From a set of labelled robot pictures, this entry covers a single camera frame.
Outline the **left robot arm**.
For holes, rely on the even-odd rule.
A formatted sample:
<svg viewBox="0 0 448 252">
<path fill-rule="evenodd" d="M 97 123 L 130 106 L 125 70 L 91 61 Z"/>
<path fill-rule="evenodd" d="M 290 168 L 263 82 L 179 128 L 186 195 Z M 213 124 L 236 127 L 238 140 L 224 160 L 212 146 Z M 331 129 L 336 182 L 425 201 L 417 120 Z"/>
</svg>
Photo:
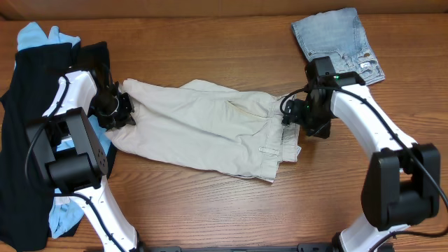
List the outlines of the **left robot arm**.
<svg viewBox="0 0 448 252">
<path fill-rule="evenodd" d="M 41 182 L 28 181 L 48 197 L 75 202 L 99 236 L 104 251 L 144 251 L 139 233 L 127 221 L 111 189 L 107 154 L 89 114 L 106 121 L 106 129 L 135 123 L 127 93 L 113 81 L 109 67 L 69 67 L 58 78 L 52 104 L 26 127 L 29 149 Z"/>
</svg>

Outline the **beige khaki shorts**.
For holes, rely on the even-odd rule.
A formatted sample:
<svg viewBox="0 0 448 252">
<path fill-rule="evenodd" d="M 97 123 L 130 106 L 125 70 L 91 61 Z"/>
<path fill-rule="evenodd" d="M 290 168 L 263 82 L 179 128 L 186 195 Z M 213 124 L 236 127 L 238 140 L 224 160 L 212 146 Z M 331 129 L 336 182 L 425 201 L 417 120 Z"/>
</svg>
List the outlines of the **beige khaki shorts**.
<svg viewBox="0 0 448 252">
<path fill-rule="evenodd" d="M 123 152 L 269 182 L 282 162 L 298 160 L 300 128 L 282 124 L 280 97 L 206 80 L 160 87 L 128 78 L 122 90 L 136 123 L 106 136 Z"/>
</svg>

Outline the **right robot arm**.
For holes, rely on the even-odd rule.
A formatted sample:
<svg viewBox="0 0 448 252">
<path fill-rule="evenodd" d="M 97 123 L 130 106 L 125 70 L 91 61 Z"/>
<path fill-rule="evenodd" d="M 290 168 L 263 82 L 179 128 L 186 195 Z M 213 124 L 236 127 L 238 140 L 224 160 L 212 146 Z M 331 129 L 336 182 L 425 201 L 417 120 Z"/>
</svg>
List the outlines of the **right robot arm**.
<svg viewBox="0 0 448 252">
<path fill-rule="evenodd" d="M 339 118 L 370 160 L 361 192 L 363 212 L 330 243 L 299 244 L 299 251 L 393 251 L 398 235 L 426 237 L 411 231 L 437 216 L 447 196 L 440 186 L 441 157 L 431 143 L 419 144 L 395 125 L 372 98 L 355 72 L 337 73 L 329 57 L 305 67 L 304 100 L 293 93 L 281 101 L 282 123 L 300 125 L 307 136 L 327 139 Z"/>
</svg>

